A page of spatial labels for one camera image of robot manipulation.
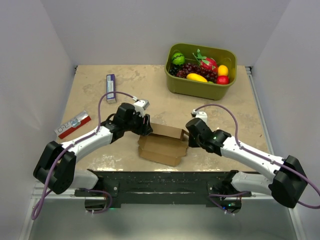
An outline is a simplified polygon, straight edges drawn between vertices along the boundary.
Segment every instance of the olive green container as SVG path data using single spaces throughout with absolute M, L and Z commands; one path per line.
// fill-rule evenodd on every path
M 215 83 L 199 82 L 172 76 L 169 69 L 172 67 L 171 57 L 175 53 L 182 53 L 186 63 L 198 64 L 192 53 L 197 54 L 200 49 L 201 55 L 213 58 L 217 65 L 225 65 L 229 70 L 229 84 L 221 85 Z M 178 43 L 171 47 L 168 58 L 164 67 L 166 74 L 166 85 L 170 92 L 176 94 L 185 94 L 205 99 L 220 100 L 222 99 L 230 86 L 235 83 L 237 76 L 237 58 L 228 50 L 213 48 L 208 46 L 193 45 L 187 43 Z

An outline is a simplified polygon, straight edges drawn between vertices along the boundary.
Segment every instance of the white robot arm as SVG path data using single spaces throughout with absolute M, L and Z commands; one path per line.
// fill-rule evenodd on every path
M 94 188 L 98 182 L 97 175 L 89 170 L 75 170 L 76 163 L 94 150 L 123 137 L 127 131 L 143 136 L 150 134 L 153 131 L 150 116 L 145 114 L 149 105 L 147 100 L 137 100 L 134 104 L 122 103 L 115 114 L 83 136 L 61 144 L 55 141 L 48 143 L 33 176 L 45 184 L 55 159 L 64 151 L 60 162 L 50 175 L 48 188 L 56 194 L 61 194 L 68 188 Z
M 207 126 L 207 114 L 203 111 L 191 113 L 194 117 L 186 124 L 189 131 L 189 147 L 201 147 L 209 153 L 215 153 L 236 160 L 260 174 L 231 171 L 228 182 L 219 186 L 222 193 L 224 188 L 230 192 L 255 192 L 272 196 L 277 202 L 294 208 L 307 182 L 292 172 L 283 168 L 285 165 L 298 173 L 306 176 L 299 163 L 293 156 L 286 159 L 260 151 L 252 146 L 237 140 L 235 136 L 217 129 L 211 131 Z

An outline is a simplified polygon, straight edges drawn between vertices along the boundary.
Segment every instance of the beige tabletop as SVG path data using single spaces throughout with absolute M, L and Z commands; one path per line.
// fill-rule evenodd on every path
M 116 90 L 129 93 L 150 102 L 146 113 L 152 123 L 185 128 L 191 119 L 191 111 L 212 100 L 171 93 L 166 86 L 163 65 L 79 65 L 65 108 L 62 123 L 86 110 L 91 121 L 80 127 L 63 140 L 70 141 L 91 131 L 98 123 L 98 101 L 106 92 L 106 75 L 115 74 Z M 117 95 L 117 103 L 101 104 L 104 121 L 115 113 L 122 102 L 133 103 L 124 95 Z M 237 79 L 225 97 L 214 103 L 230 109 L 239 123 L 239 139 L 259 150 L 267 152 L 264 131 L 244 66 L 237 67 Z M 234 135 L 235 123 L 227 112 L 217 107 L 207 107 L 208 125 L 214 130 L 220 128 Z M 201 148 L 188 148 L 187 155 L 176 167 L 145 160 L 138 156 L 139 136 L 126 132 L 124 137 L 103 146 L 78 162 L 77 169 L 96 171 L 250 171 L 237 161 L 207 153 Z

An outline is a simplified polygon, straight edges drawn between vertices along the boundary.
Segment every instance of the purple and white box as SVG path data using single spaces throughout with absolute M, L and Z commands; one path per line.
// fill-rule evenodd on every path
M 116 77 L 114 74 L 108 74 L 106 76 L 106 92 L 114 92 L 116 90 Z M 106 96 L 106 101 L 109 104 L 113 104 L 117 102 L 116 94 L 110 93 Z

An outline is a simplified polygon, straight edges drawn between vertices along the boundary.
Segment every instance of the brown cardboard box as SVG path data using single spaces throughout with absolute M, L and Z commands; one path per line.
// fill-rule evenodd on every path
M 141 158 L 170 166 L 177 166 L 187 154 L 188 144 L 183 142 L 185 130 L 151 123 L 153 133 L 140 136 L 138 153 Z

